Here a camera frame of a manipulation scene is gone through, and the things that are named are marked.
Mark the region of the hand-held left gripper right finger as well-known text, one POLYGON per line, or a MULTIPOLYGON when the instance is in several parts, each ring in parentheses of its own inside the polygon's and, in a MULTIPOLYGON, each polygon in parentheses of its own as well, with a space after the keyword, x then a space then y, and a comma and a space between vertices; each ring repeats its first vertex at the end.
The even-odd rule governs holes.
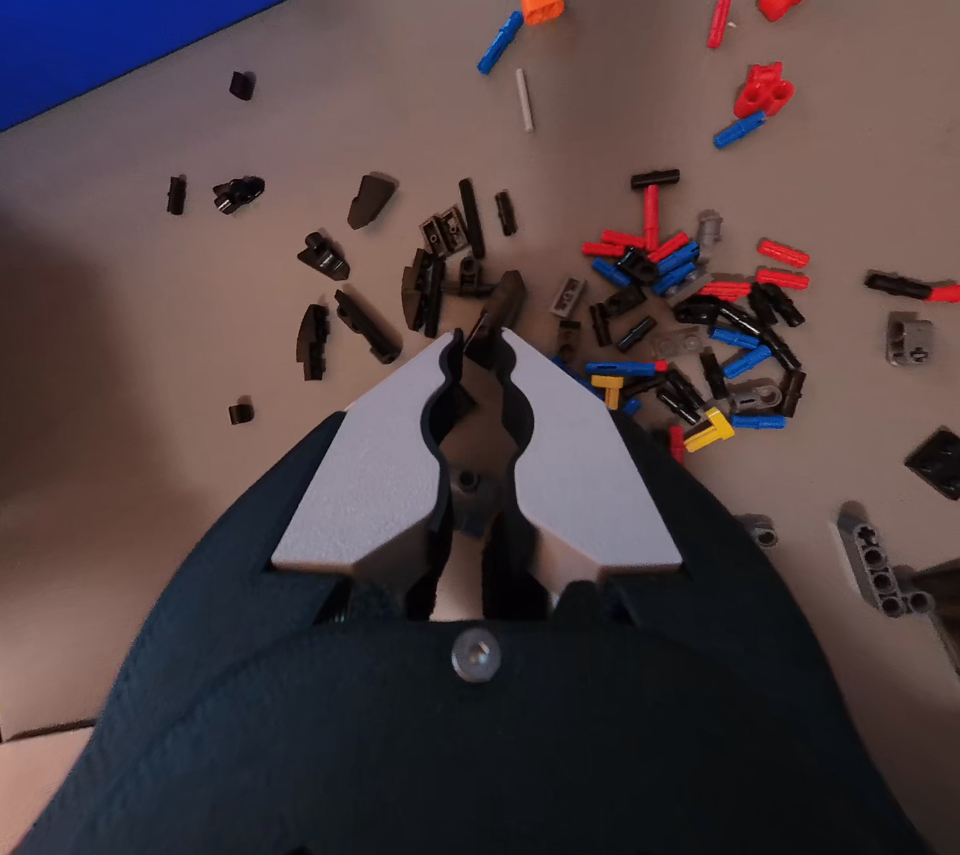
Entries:
POLYGON ((514 446, 493 525, 494 619, 544 619, 573 584, 680 569, 621 431, 637 426, 510 329, 493 358, 514 446))

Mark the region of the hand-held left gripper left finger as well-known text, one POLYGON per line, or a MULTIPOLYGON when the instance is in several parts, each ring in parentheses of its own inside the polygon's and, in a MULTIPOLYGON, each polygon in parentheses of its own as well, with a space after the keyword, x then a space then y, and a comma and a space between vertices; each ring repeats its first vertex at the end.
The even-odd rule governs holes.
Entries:
POLYGON ((345 576, 429 619, 450 558, 449 465, 463 332, 438 337, 342 414, 274 549, 278 570, 345 576))

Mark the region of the black curved lego piece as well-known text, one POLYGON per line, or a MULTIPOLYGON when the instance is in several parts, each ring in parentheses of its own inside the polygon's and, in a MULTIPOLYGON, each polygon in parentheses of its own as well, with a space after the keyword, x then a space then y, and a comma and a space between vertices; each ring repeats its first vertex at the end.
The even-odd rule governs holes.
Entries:
POLYGON ((497 373, 503 332, 518 321, 526 301, 526 285, 519 270, 505 271, 486 298, 479 316, 466 335, 463 357, 488 373, 497 373))

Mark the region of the small lego pieces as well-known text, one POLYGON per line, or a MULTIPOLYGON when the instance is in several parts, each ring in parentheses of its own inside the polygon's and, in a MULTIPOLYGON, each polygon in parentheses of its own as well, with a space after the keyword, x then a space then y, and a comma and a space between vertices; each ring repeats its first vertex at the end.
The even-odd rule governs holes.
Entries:
POLYGON ((888 313, 869 294, 877 270, 958 276, 958 0, 299 0, 184 65, 176 147, 201 176, 266 177, 253 224, 224 228, 203 254, 203 285, 226 289, 204 316, 192 379, 253 395, 254 435, 279 449, 383 379, 335 337, 331 383, 296 388, 280 361, 294 296, 294 229, 319 221, 348 250, 352 281, 400 326, 396 301, 413 222, 453 200, 468 176, 509 189, 519 234, 496 237, 486 274, 519 270, 529 297, 520 333, 553 343, 549 297, 592 276, 579 254, 604 229, 656 225, 654 249, 696 263, 694 279, 810 275, 790 293, 812 319, 777 328, 806 371, 786 430, 742 430, 687 456, 732 509, 773 513, 774 562, 818 618, 884 622, 854 601, 834 510, 865 502, 894 523, 896 561, 958 553, 958 508, 901 463, 943 425, 958 429, 958 309, 928 308, 945 341, 931 369, 881 360, 888 313))

